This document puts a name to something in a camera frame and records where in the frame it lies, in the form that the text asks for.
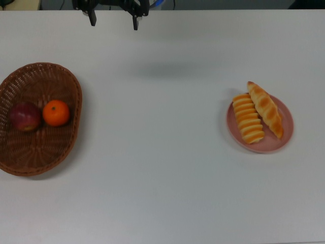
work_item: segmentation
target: apple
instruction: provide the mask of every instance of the apple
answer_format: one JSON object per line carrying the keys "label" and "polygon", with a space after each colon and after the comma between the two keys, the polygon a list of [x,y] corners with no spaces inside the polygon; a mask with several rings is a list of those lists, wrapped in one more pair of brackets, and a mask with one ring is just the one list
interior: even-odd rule
{"label": "apple", "polygon": [[20,131],[32,131],[41,124],[41,111],[34,103],[18,103],[10,110],[9,120]]}

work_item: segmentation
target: pink plate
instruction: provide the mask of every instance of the pink plate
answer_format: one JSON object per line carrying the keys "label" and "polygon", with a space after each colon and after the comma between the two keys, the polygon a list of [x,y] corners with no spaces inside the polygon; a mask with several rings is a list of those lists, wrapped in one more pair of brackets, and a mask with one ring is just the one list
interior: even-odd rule
{"label": "pink plate", "polygon": [[279,150],[289,142],[294,132],[294,120],[289,109],[276,97],[272,95],[270,95],[270,97],[278,106],[278,111],[280,115],[282,115],[283,136],[281,139],[278,139],[262,120],[265,137],[257,143],[247,144],[242,139],[242,136],[238,130],[233,103],[230,104],[227,111],[227,125],[234,139],[246,149],[257,153],[271,153]]}

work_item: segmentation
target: brown woven basket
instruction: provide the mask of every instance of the brown woven basket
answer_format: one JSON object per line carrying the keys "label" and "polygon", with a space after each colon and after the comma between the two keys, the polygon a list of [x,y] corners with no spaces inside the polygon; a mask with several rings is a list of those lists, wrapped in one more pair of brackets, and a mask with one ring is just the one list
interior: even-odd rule
{"label": "brown woven basket", "polygon": [[[9,111],[16,103],[32,102],[43,109],[53,99],[69,106],[71,118],[66,125],[51,127],[43,122],[32,132],[11,126]],[[10,74],[0,85],[0,169],[32,176],[62,162],[77,139],[81,104],[78,80],[60,65],[35,63]]]}

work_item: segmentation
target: bread roll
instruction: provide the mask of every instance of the bread roll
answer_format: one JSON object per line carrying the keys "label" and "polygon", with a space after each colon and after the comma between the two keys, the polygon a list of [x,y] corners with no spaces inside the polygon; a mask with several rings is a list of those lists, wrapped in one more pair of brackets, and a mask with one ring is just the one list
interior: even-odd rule
{"label": "bread roll", "polygon": [[277,136],[277,138],[282,138],[282,119],[279,115],[278,107],[272,101],[270,95],[260,86],[251,81],[247,83],[247,88],[248,93],[255,104],[255,109],[262,117],[264,123]]}
{"label": "bread roll", "polygon": [[233,98],[233,108],[237,127],[243,140],[248,143],[259,142],[264,138],[263,126],[255,105],[249,94],[240,94]]}

